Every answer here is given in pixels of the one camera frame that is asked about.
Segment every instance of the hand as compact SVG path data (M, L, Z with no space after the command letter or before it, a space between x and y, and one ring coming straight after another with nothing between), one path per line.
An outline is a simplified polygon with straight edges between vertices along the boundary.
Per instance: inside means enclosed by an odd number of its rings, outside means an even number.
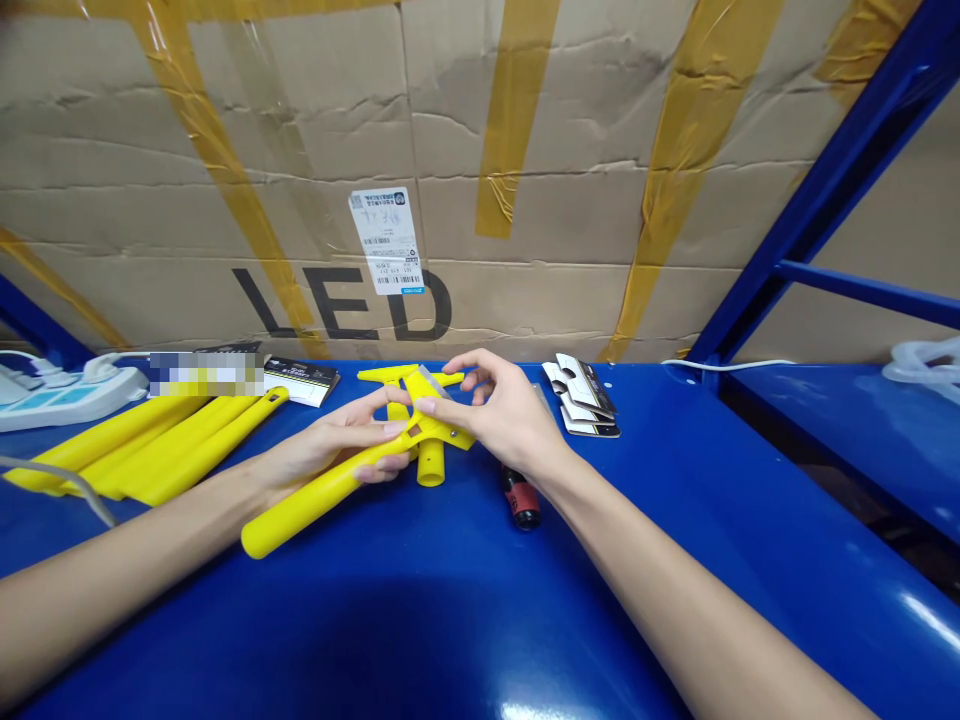
M549 478L573 451L557 423L537 397L523 370L479 349L448 362L445 373L476 366L460 389L473 390L473 406L443 398L420 398L417 409L476 436L504 465L537 483Z
M347 403L263 455L252 458L249 462L255 466L252 468L255 476L262 478L271 489L295 489L315 478L335 460L345 460L353 454L351 450L393 440L403 432L406 423L382 423L373 419L373 413L388 402L410 405L410 396L400 388L387 385ZM375 466L360 467L354 477L364 483L393 480L409 462L409 453L385 455Z

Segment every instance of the packing tape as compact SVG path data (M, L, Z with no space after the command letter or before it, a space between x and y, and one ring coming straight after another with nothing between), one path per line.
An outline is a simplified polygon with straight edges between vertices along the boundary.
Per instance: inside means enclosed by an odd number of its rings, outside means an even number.
M244 22L394 5L400 0L11 0L0 15L127 20L131 5L182 8L187 22Z
M828 41L813 73L849 111L880 67L921 0L853 0Z
M560 0L505 0L477 181L476 234L509 240Z
M250 248L260 261L290 324L312 359L329 358L309 328L313 315L304 300L280 240L237 157L216 109L207 97L180 2L128 0L126 19L167 94L193 146L220 191Z
M244 22L396 5L400 0L191 0L190 22Z
M222 22L220 30L237 78L250 103L261 140L284 175L290 203L320 253L345 252L326 200L311 185L316 178L303 136L281 80L270 39L257 21Z
M640 328L660 271L756 74L783 0L699 0L677 48L643 191L643 228L617 327L598 362Z
M66 300L77 313L86 320L97 334L110 347L117 350L129 350L130 343L111 325L103 315L97 312L86 298L67 285L66 281L41 260L27 243L4 227L0 227L0 249L29 270L34 277L50 290Z

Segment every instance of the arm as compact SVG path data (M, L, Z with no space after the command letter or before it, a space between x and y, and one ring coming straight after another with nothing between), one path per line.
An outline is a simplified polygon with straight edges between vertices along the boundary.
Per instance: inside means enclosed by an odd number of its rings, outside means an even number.
M244 523L315 477L345 448L370 447L404 423L373 423L381 388L321 418L269 452L45 562L0 580L0 715L69 666L137 610L240 538ZM391 480L407 455L357 471Z
M467 366L477 366L462 386L472 407L417 407L476 435L550 500L694 716L875 717L578 457L520 368L478 350L444 372Z

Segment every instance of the blue workbench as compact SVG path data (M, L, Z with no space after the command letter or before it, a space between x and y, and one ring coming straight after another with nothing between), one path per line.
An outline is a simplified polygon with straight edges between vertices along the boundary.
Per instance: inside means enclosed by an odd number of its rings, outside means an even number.
M776 365L734 373L846 471L960 545L960 405L879 365Z
M338 367L325 411L372 389L353 379L370 364ZM957 607L682 373L597 370L623 436L571 438L578 452L881 717L956 717ZM230 462L316 415L285 406ZM0 452L79 429L0 435ZM560 517L512 527L497 469L451 449L439 488L410 470L265 560L235 546L21 716L688 717ZM4 574L99 531L75 498L0 484Z

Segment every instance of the barcode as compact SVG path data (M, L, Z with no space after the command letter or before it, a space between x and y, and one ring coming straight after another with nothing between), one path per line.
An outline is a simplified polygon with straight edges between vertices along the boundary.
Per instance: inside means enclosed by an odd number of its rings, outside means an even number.
M420 278L416 275L394 275L393 277L377 278L378 285L389 285L390 283L419 283Z

